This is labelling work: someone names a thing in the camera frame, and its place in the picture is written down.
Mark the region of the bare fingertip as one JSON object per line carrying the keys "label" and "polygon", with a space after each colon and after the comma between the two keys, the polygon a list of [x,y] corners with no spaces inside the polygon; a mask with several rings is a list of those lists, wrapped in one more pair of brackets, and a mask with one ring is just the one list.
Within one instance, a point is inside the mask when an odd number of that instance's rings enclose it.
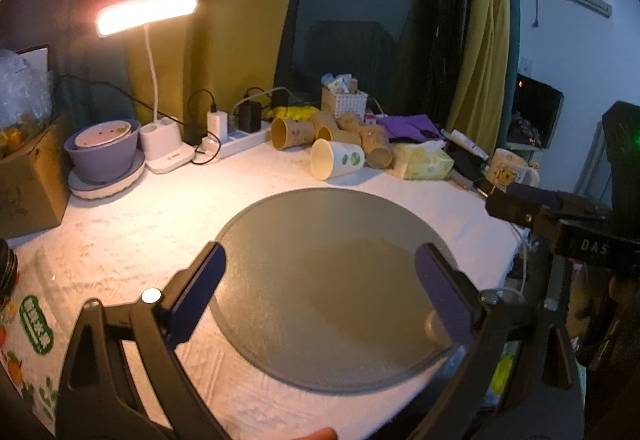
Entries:
{"label": "bare fingertip", "polygon": [[337,432],[331,428],[321,428],[296,440],[337,440]]}

